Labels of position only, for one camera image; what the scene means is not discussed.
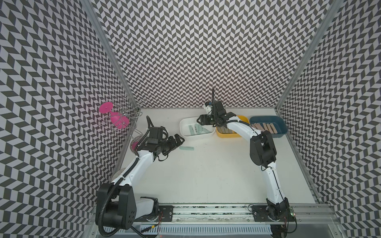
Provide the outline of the mint fruit knife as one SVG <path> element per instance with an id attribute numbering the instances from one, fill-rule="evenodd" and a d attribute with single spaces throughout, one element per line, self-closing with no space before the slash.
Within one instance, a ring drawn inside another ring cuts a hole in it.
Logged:
<path id="1" fill-rule="evenodd" d="M 189 146 L 180 146 L 179 149 L 186 150 L 186 151 L 194 151 L 194 148 Z"/>
<path id="2" fill-rule="evenodd" d="M 194 130 L 195 130 L 196 134 L 201 134 L 202 133 L 202 129 L 200 129 L 200 125 L 199 124 L 195 124 L 194 125 Z"/>
<path id="3" fill-rule="evenodd" d="M 211 132 L 204 128 L 203 126 L 199 126 L 199 134 L 210 134 Z"/>
<path id="4" fill-rule="evenodd" d="M 190 130 L 190 134 L 191 135 L 195 135 L 194 126 L 193 125 L 189 125 L 189 130 Z"/>

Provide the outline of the olive fruit knife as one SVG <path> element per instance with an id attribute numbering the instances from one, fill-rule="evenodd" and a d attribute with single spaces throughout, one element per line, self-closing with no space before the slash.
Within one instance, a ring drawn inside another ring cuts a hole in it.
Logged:
<path id="1" fill-rule="evenodd" d="M 230 130 L 230 129 L 228 129 L 228 128 L 225 128 L 224 129 L 224 133 L 226 133 L 226 134 L 232 134 L 232 133 L 235 133 L 235 132 Z"/>

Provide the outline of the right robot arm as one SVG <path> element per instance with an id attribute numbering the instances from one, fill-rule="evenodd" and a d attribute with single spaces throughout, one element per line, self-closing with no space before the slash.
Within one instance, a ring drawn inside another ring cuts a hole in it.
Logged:
<path id="1" fill-rule="evenodd" d="M 227 112 L 222 102 L 215 100 L 215 88 L 212 88 L 211 100 L 203 108 L 206 114 L 196 120 L 202 126 L 226 127 L 248 141 L 250 159 L 259 166 L 267 189 L 267 214 L 270 220 L 279 221 L 289 213 L 289 201 L 284 195 L 276 169 L 276 147 L 269 131 L 254 129 L 242 121 L 236 114 Z"/>

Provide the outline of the white storage box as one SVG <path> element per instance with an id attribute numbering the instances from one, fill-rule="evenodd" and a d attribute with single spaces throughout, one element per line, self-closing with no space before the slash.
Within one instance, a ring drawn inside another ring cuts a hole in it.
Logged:
<path id="1" fill-rule="evenodd" d="M 202 126 L 196 120 L 198 117 L 185 118 L 180 121 L 180 133 L 185 140 L 198 140 L 212 137 L 216 128 L 211 125 Z"/>

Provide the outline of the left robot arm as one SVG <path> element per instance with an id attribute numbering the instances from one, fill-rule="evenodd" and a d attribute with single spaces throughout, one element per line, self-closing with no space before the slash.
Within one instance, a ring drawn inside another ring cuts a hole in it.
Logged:
<path id="1" fill-rule="evenodd" d="M 147 196 L 136 199 L 133 187 L 160 155 L 168 156 L 185 139 L 178 134 L 170 136 L 165 127 L 156 127 L 150 117 L 146 119 L 148 128 L 137 143 L 135 159 L 116 179 L 102 184 L 97 192 L 95 223 L 99 234 L 105 238 L 129 229 L 140 235 L 141 232 L 133 227 L 136 219 L 159 217 L 158 199 Z"/>

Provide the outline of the dark teal storage box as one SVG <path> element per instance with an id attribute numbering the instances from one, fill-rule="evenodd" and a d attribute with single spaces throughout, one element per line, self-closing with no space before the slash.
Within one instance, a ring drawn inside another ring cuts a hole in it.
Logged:
<path id="1" fill-rule="evenodd" d="M 280 138 L 288 132 L 286 123 L 278 116 L 253 116 L 249 123 L 256 129 L 272 133 L 273 138 Z"/>

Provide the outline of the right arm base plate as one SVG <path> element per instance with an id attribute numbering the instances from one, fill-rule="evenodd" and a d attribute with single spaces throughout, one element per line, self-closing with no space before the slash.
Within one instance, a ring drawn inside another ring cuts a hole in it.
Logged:
<path id="1" fill-rule="evenodd" d="M 275 213 L 275 210 L 269 208 L 267 205 L 248 205 L 248 211 L 251 212 L 255 222 L 284 222 L 295 221 L 295 213 L 290 207 L 279 214 Z"/>

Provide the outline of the yellow storage box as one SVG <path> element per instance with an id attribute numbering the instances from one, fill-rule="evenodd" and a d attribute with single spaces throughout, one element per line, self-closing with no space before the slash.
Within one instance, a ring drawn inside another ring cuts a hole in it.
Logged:
<path id="1" fill-rule="evenodd" d="M 249 123 L 249 119 L 242 115 L 237 115 L 237 117 L 246 123 Z M 241 137 L 239 134 L 235 133 L 234 131 L 226 128 L 226 127 L 217 127 L 216 128 L 217 136 L 220 138 L 238 138 Z"/>

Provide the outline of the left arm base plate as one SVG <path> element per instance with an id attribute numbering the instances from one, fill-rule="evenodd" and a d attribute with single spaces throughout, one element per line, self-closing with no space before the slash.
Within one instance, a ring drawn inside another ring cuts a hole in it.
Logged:
<path id="1" fill-rule="evenodd" d="M 159 205 L 157 215 L 149 214 L 141 216 L 140 218 L 136 218 L 135 222 L 159 222 L 159 219 L 161 219 L 161 222 L 172 222 L 174 215 L 174 206 L 172 205 Z"/>

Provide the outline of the pink fruit knife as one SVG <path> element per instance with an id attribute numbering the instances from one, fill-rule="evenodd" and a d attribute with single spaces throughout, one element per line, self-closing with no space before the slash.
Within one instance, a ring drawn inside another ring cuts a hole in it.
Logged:
<path id="1" fill-rule="evenodd" d="M 271 126 L 271 129 L 272 129 L 273 133 L 274 134 L 278 134 L 278 129 L 276 128 L 275 124 L 271 123 L 270 126 Z"/>
<path id="2" fill-rule="evenodd" d="M 254 127 L 257 129 L 257 130 L 260 130 L 260 131 L 263 131 L 264 129 L 261 127 L 261 125 L 259 124 L 254 124 Z"/>
<path id="3" fill-rule="evenodd" d="M 268 126 L 268 128 L 271 130 L 271 134 L 274 134 L 274 131 L 273 131 L 271 125 L 270 125 L 270 124 L 267 124 L 267 126 Z"/>
<path id="4" fill-rule="evenodd" d="M 263 123 L 263 126 L 264 126 L 264 129 L 268 132 L 271 133 L 271 130 L 268 128 L 267 124 L 266 123 Z"/>
<path id="5" fill-rule="evenodd" d="M 267 130 L 267 129 L 266 129 L 264 126 L 262 126 L 261 124 L 257 124 L 257 126 L 258 126 L 259 130 L 261 130 L 261 131 L 266 131 L 266 130 Z"/>

